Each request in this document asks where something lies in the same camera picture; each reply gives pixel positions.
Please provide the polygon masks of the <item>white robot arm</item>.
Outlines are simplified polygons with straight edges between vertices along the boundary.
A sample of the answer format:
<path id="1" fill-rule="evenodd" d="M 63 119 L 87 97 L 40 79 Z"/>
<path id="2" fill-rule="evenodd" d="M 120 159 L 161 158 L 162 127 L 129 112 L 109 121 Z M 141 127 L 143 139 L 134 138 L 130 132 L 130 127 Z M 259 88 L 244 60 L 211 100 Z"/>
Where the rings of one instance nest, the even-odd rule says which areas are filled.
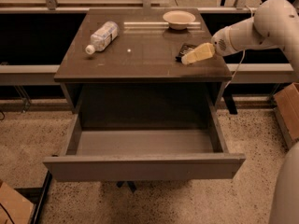
<path id="1" fill-rule="evenodd" d="M 185 65 L 218 54 L 228 56 L 246 49 L 280 49 L 299 77 L 299 16 L 287 0 L 267 0 L 244 21 L 219 30 L 182 56 Z M 278 173 L 269 224 L 299 224 L 299 143 L 285 156 Z"/>

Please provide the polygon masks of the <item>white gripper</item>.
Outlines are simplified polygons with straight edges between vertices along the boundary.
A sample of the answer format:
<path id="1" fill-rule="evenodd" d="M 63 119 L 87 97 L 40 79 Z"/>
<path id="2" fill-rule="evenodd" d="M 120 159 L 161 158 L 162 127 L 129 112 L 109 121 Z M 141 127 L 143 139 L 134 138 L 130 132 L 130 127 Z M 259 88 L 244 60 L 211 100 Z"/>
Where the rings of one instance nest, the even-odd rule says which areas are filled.
<path id="1" fill-rule="evenodd" d="M 230 42 L 229 27 L 224 27 L 216 32 L 212 38 L 211 43 L 203 43 L 195 49 L 188 51 L 181 58 L 181 62 L 185 65 L 200 62 L 212 58 L 215 51 L 220 56 L 231 55 L 233 50 Z"/>

